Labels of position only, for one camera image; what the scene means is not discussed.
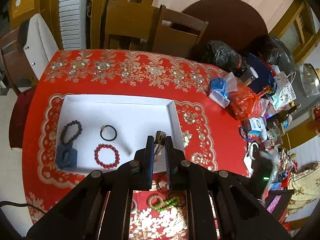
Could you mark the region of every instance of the red plastic bag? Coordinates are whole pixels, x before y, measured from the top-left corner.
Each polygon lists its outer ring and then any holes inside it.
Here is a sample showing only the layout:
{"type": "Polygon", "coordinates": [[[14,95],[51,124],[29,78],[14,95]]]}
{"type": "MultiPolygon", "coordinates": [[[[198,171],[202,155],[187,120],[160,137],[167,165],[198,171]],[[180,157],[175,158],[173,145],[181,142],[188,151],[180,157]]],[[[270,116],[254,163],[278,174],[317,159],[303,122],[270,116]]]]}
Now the red plastic bag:
{"type": "Polygon", "coordinates": [[[251,88],[240,85],[237,91],[229,93],[230,106],[239,121],[259,118],[262,114],[262,105],[260,97],[266,94],[266,91],[256,94],[251,88]]]}

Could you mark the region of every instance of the chair seat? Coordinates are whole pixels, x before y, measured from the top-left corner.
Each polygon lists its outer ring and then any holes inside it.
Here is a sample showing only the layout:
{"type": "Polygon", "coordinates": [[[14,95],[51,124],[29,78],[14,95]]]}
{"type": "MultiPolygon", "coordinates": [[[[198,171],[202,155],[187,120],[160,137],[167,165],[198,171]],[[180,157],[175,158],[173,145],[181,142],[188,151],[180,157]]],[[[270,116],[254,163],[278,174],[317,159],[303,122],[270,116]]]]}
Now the chair seat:
{"type": "Polygon", "coordinates": [[[9,144],[11,148],[22,148],[24,127],[35,90],[36,88],[33,87],[24,91],[18,95],[14,104],[9,124],[9,144]]]}

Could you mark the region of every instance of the red tablecloth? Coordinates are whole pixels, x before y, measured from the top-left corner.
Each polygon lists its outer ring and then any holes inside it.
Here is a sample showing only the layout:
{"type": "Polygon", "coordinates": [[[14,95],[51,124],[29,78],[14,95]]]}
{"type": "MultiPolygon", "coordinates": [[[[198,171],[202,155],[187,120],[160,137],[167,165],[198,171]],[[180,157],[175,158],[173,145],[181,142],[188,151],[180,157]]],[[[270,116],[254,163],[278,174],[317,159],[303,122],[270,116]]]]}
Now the red tablecloth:
{"type": "MultiPolygon", "coordinates": [[[[27,202],[48,211],[84,178],[59,171],[54,163],[57,124],[66,94],[172,99],[186,159],[209,170],[219,167],[247,175],[243,163],[246,143],[238,133],[240,122],[207,96],[211,78],[225,75],[213,65],[147,52],[58,51],[38,84],[24,131],[22,171],[27,202]]],[[[185,210],[172,208],[160,214],[151,211],[146,199],[154,193],[134,193],[138,212],[132,216],[130,238],[186,238],[185,210]]],[[[29,211],[33,222],[41,217],[36,210],[29,211]]]]}

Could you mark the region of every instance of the wine bottle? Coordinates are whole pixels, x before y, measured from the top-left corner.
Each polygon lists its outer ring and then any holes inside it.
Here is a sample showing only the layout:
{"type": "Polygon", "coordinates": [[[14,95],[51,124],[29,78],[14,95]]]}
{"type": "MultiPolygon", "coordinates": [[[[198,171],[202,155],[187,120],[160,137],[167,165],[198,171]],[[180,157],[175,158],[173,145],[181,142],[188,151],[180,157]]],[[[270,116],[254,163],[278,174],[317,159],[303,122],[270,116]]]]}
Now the wine bottle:
{"type": "Polygon", "coordinates": [[[279,124],[285,122],[289,115],[293,113],[295,110],[297,110],[301,104],[297,104],[296,106],[290,108],[289,110],[283,109],[279,113],[276,113],[275,115],[269,117],[267,119],[267,130],[270,130],[279,124]]]}

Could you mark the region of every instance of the red bead bracelet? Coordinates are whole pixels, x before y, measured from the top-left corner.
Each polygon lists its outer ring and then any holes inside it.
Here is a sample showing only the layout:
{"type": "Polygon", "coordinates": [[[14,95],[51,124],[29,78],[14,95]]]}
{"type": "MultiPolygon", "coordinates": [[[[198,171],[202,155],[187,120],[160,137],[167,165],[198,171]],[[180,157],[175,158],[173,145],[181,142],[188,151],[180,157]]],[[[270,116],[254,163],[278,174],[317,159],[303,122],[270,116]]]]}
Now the red bead bracelet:
{"type": "Polygon", "coordinates": [[[118,164],[120,163],[119,151],[110,144],[99,144],[98,147],[94,150],[94,159],[96,160],[97,164],[104,167],[105,169],[111,169],[111,168],[117,167],[118,164]],[[99,160],[98,153],[102,148],[109,148],[114,151],[115,157],[116,157],[114,163],[104,164],[99,160]]]}

